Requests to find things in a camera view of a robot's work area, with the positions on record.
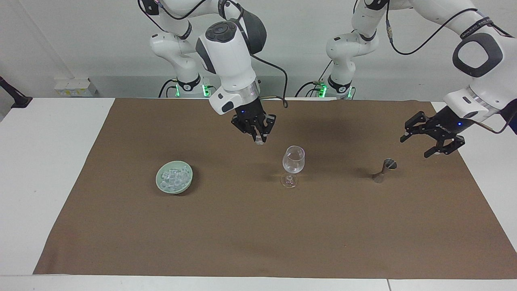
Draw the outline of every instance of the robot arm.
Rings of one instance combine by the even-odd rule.
[[[467,88],[448,94],[448,106],[434,117],[418,112],[408,120],[401,142],[414,134],[427,134],[436,140],[436,146],[425,157],[450,154],[465,144],[458,134],[469,126],[496,113],[511,122],[517,112],[517,84],[511,80],[517,65],[517,41],[503,35],[470,0],[359,0],[352,19],[355,30],[327,44],[327,54],[334,61],[327,80],[331,94],[346,95],[355,72],[351,58],[376,49],[376,28],[388,6],[390,10],[413,7],[427,20],[460,35],[463,40],[454,52],[453,63],[473,78]]]
[[[192,90],[199,85],[195,63],[185,55],[196,51],[204,68],[221,78],[221,87],[210,97],[210,105],[218,114],[235,110],[232,124],[243,133],[250,134],[257,144],[263,144],[276,116],[267,115],[262,108],[259,83],[251,67],[250,54],[262,51],[266,42],[262,21],[230,0],[147,2],[156,4],[165,12],[159,12],[159,23],[167,32],[153,36],[151,47],[158,56],[173,64],[178,73],[178,83],[186,84]],[[192,27],[186,18],[205,14],[218,14],[226,21],[209,27],[194,47],[191,45]]]

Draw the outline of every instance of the brown tablecloth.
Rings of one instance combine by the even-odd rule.
[[[117,99],[34,274],[517,278],[515,250],[461,156],[423,158],[426,136],[399,142],[430,103],[264,106],[278,119],[258,146],[205,100]],[[307,160],[286,189],[293,144]],[[399,168],[376,184],[369,175],[387,157]],[[194,170],[180,196],[155,185],[173,160]]]

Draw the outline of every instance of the table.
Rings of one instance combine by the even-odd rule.
[[[517,280],[322,280],[275,278],[175,278],[106,276],[31,276],[47,236],[114,99],[37,98],[26,109],[12,110],[0,123],[0,286],[8,289],[517,289]],[[442,103],[433,104],[438,110]],[[488,124],[500,128],[494,118]],[[464,132],[460,149],[467,166],[517,245],[517,162],[515,134],[495,136],[479,127]]]

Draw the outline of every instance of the green bowl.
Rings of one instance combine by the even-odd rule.
[[[169,169],[178,169],[180,170],[181,168],[187,166],[190,170],[190,180],[189,182],[187,183],[187,185],[176,191],[176,192],[173,192],[173,191],[168,191],[168,190],[165,190],[165,189],[162,189],[162,187],[160,187],[160,183],[163,182],[163,178],[161,177],[163,175],[164,172],[166,171],[169,171]],[[176,194],[180,194],[182,193],[183,191],[185,191],[189,186],[190,186],[190,183],[192,183],[192,178],[194,176],[194,173],[192,172],[192,168],[190,167],[189,164],[183,162],[183,161],[172,161],[172,162],[168,162],[167,164],[163,165],[160,170],[158,171],[158,173],[156,174],[156,186],[158,187],[158,189],[164,191],[165,193],[169,193],[171,195],[176,195]]]

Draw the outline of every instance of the cocktail jigger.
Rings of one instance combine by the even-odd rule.
[[[382,183],[384,181],[384,174],[397,168],[397,162],[393,159],[387,158],[384,160],[383,169],[379,173],[372,175],[372,179],[375,183]]]

